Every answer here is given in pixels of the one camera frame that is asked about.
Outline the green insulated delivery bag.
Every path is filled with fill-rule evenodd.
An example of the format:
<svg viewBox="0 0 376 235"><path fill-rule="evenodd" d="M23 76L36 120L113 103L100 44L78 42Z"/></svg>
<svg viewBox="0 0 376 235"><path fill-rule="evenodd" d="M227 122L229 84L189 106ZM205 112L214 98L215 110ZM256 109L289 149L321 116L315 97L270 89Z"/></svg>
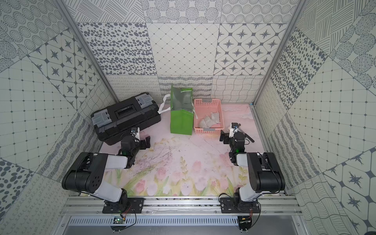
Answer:
<svg viewBox="0 0 376 235"><path fill-rule="evenodd" d="M158 113L170 111L170 132L192 135L194 121L193 89L176 88L171 85L170 93L163 97Z"/></svg>

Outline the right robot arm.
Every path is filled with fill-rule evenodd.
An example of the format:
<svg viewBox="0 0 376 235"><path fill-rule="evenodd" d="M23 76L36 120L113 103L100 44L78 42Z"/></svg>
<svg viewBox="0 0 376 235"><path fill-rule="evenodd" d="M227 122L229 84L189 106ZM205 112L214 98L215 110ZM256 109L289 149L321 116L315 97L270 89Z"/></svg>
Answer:
<svg viewBox="0 0 376 235"><path fill-rule="evenodd" d="M219 140L230 146L231 163L247 170L249 180L244 186L237 188L232 197L223 198L223 194L218 197L221 212L260 213L261 205L258 199L261 196L285 190L285 179L275 154L246 152L245 146L255 141L237 128L229 133L221 131Z"/></svg>

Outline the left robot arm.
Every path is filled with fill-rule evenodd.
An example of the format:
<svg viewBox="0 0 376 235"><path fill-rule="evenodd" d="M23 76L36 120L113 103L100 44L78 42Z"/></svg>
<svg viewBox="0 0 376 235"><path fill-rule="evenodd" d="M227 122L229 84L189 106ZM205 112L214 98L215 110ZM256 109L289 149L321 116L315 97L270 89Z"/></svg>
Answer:
<svg viewBox="0 0 376 235"><path fill-rule="evenodd" d="M62 180L62 188L68 191L86 193L104 201L103 214L141 213L144 198L129 198L125 189L116 187L103 180L106 170L130 169L140 150L150 148L150 137L144 140L138 135L127 135L121 140L117 155L107 153L82 152L67 171Z"/></svg>

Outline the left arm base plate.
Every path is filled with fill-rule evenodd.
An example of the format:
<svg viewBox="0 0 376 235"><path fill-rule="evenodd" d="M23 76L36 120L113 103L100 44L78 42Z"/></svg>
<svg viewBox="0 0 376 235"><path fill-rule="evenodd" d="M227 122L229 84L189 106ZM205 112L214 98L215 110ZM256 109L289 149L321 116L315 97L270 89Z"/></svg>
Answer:
<svg viewBox="0 0 376 235"><path fill-rule="evenodd" d="M104 214L115 214L115 213L125 213L135 212L136 214L141 213L144 207L145 198L130 197L125 200L125 202L104 202L104 207L102 213Z"/></svg>

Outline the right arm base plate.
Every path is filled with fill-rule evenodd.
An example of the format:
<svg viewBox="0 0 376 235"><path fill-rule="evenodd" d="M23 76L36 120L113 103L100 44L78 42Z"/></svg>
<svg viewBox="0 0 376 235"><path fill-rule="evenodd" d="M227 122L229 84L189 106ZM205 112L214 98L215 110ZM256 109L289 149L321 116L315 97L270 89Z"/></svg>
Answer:
<svg viewBox="0 0 376 235"><path fill-rule="evenodd" d="M219 199L222 213L260 213L260 205L256 201L235 202L232 197L220 197Z"/></svg>

